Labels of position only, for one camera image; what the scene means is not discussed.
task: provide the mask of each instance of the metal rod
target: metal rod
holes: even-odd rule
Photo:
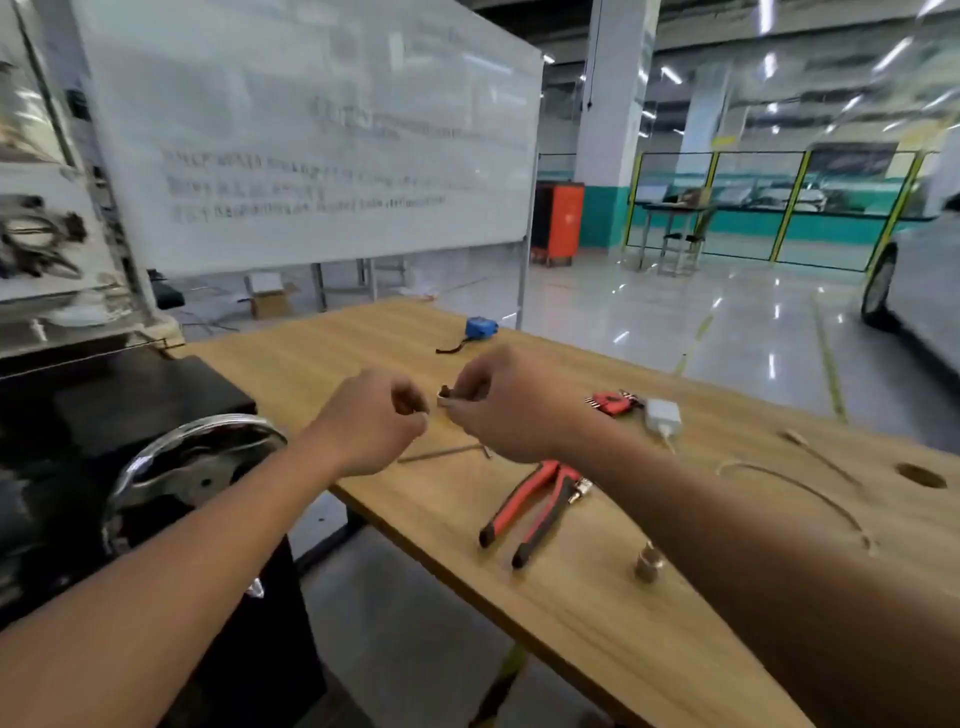
[[[527,234],[520,243],[520,287],[516,293],[516,330],[523,331],[523,301],[527,297],[527,274],[530,271],[530,242],[534,229],[534,201],[537,198],[537,172],[540,152],[534,149],[534,174],[530,180],[530,211],[527,213]]]
[[[438,449],[431,452],[424,452],[420,455],[411,455],[410,457],[401,457],[397,460],[398,463],[416,463],[420,460],[433,460],[435,457],[446,457],[447,455],[456,455],[459,452],[468,452],[472,449],[481,449],[484,451],[484,454],[487,457],[490,457],[487,449],[480,443],[475,443],[473,445],[461,445],[458,448],[447,448],[447,449]]]
[[[310,273],[313,275],[313,291],[317,296],[317,310],[326,311],[326,289],[324,288],[324,266],[322,263],[311,263]]]

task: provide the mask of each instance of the whiteboard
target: whiteboard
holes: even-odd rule
[[[74,0],[128,238],[168,275],[527,232],[540,52],[453,0]]]

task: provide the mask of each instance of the small metal part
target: small metal part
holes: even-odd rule
[[[484,449],[484,446],[482,446],[480,443],[476,443],[475,445],[463,445],[463,446],[460,446],[459,448],[438,449],[438,450],[433,450],[432,452],[424,452],[420,455],[411,455],[410,457],[401,457],[399,460],[397,460],[397,462],[401,464],[416,463],[420,460],[433,460],[434,458],[437,458],[437,457],[446,457],[447,455],[456,455],[459,452],[468,452],[472,449]]]
[[[578,500],[580,500],[580,498],[589,493],[592,487],[592,480],[587,480],[585,477],[580,478],[580,480],[577,482],[577,492],[570,496],[570,505],[573,505],[573,503],[576,503]]]
[[[653,584],[660,578],[660,571],[663,569],[663,554],[654,546],[652,541],[648,541],[640,552],[640,557],[636,560],[634,573],[636,578],[646,584]]]

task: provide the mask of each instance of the car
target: car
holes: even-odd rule
[[[960,372],[960,194],[922,227],[898,233],[880,252],[860,316],[874,328],[909,329]]]

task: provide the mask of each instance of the yellow floor line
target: yellow floor line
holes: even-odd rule
[[[820,346],[820,356],[824,362],[824,375],[827,377],[827,389],[830,393],[830,402],[833,405],[833,414],[844,425],[847,423],[847,405],[843,401],[843,392],[840,389],[840,376],[837,374],[837,364],[833,359],[833,349],[830,348],[827,328],[824,326],[824,316],[814,294],[810,297],[813,307],[813,323],[817,328],[817,344]]]
[[[677,362],[677,366],[674,367],[673,373],[676,376],[683,376],[686,371],[686,363],[690,360],[690,356],[693,354],[694,350],[697,348],[697,345],[704,340],[704,336],[707,335],[707,329],[710,328],[710,324],[713,323],[713,313],[710,312],[707,314],[707,318],[700,323],[700,328],[697,329],[697,335],[693,337],[693,343],[690,344],[690,348],[684,352],[684,355],[680,357],[680,361]]]

